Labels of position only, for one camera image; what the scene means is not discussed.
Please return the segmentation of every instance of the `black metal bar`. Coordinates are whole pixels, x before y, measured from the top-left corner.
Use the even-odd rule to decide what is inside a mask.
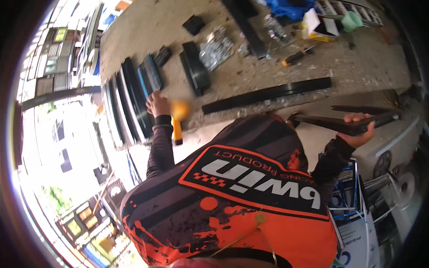
[[[332,105],[333,111],[346,111],[349,113],[364,113],[364,114],[383,114],[390,111],[396,111],[391,108],[373,107],[373,106],[347,106],[347,105]]]
[[[252,25],[250,25],[249,21],[241,12],[237,4],[233,0],[222,0],[222,3],[231,13],[241,31],[246,36],[252,54],[258,59],[266,57],[268,52],[265,49],[264,43],[262,43],[261,39],[259,39]]]
[[[124,142],[124,135],[121,131],[121,127],[118,124],[117,119],[117,111],[114,105],[113,105],[113,96],[112,96],[112,80],[109,79],[109,81],[104,85],[104,99],[106,102],[105,108],[106,108],[106,114],[107,114],[107,123],[109,124],[109,128],[112,131],[112,136],[114,137],[113,140],[115,142],[115,145],[120,147],[123,145]]]
[[[133,104],[132,108],[139,124],[136,127],[140,127],[144,135],[144,137],[139,138],[139,140],[144,141],[145,138],[148,139],[152,134],[153,123],[151,115],[147,111],[146,98],[137,80],[136,71],[129,57],[126,58],[122,64],[122,71],[124,73],[128,94]]]
[[[296,83],[284,84],[276,87],[269,87],[246,94],[234,96],[228,99],[219,100],[202,106],[204,114],[210,114],[217,111],[242,107],[267,99],[289,96],[297,93],[304,93],[313,90],[319,90],[332,87],[330,77],[305,80]]]
[[[138,140],[137,130],[136,130],[136,126],[133,123],[131,123],[132,111],[130,111],[130,109],[128,108],[127,100],[125,98],[125,90],[127,89],[123,87],[122,78],[118,73],[115,75],[115,78],[116,78],[116,87],[118,89],[118,94],[119,94],[119,98],[117,98],[117,101],[118,101],[118,105],[122,107],[122,109],[120,108],[122,121],[126,128],[125,131],[127,132],[128,139],[130,140],[131,143],[134,143],[135,140]]]
[[[203,95],[202,90],[198,90],[193,83],[192,75],[190,74],[190,67],[189,67],[189,64],[187,63],[185,53],[184,52],[180,53],[179,57],[180,57],[180,61],[182,62],[183,70],[185,72],[186,79],[188,81],[189,86],[191,87],[192,91],[195,93],[196,97],[202,96]]]
[[[372,121],[375,121],[375,128],[377,128],[390,122],[393,122],[399,119],[399,117],[400,112],[395,110],[384,114],[378,114],[370,118],[365,118],[358,122],[349,123],[344,122],[343,119],[304,114],[299,114],[295,116],[295,119],[301,122],[306,122],[316,126],[332,129],[350,136],[357,136],[368,131],[368,124]]]
[[[210,86],[210,78],[203,63],[199,60],[199,50],[194,42],[184,43],[182,46],[184,58],[192,78],[192,80],[188,81],[189,83],[193,82],[195,88],[203,95],[203,90]]]
[[[71,98],[79,95],[100,93],[100,92],[101,92],[100,86],[81,87],[81,88],[73,88],[68,90],[54,91],[52,93],[37,96],[32,99],[24,101],[22,103],[22,111],[26,111],[30,108],[34,108],[36,106],[39,106],[41,104],[48,103],[48,102],[54,102],[65,98]]]

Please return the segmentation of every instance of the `black long sleeve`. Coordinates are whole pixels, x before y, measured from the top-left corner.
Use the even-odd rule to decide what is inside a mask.
[[[319,187],[322,203],[327,203],[332,194],[337,178],[347,166],[355,148],[351,147],[340,137],[332,139],[325,147],[316,168],[311,173],[314,182]]]
[[[154,138],[149,154],[146,180],[152,179],[174,167],[173,146],[171,134],[171,116],[160,115],[155,118]]]

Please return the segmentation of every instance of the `blue plastic bag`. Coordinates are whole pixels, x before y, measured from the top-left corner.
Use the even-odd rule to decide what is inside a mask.
[[[287,0],[265,0],[271,13],[278,17],[287,16],[292,22],[301,21],[310,8],[314,7],[314,0],[302,0],[305,7],[293,6]]]

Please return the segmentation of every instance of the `hand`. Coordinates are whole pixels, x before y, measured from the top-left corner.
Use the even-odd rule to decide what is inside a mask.
[[[369,114],[363,114],[363,113],[351,113],[351,114],[346,114],[344,116],[344,122],[349,123],[349,122],[358,122],[361,121],[364,118],[370,118],[371,116]],[[349,136],[343,133],[337,133],[337,136],[342,138],[343,140],[345,140],[351,147],[353,148],[358,148],[362,145],[364,145],[365,143],[367,143],[370,139],[372,139],[372,137],[374,137],[374,126],[375,126],[375,122],[372,121],[371,123],[368,124],[368,131],[363,133],[362,135],[359,136]]]
[[[153,92],[146,102],[148,113],[157,118],[160,115],[170,115],[170,106],[168,105],[167,98],[161,97],[161,91]]]

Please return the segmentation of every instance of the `green plastic container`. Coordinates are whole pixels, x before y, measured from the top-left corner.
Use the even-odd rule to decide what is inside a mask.
[[[347,12],[347,14],[341,20],[341,24],[344,26],[344,31],[348,33],[353,32],[356,28],[363,26],[360,17],[353,11]]]

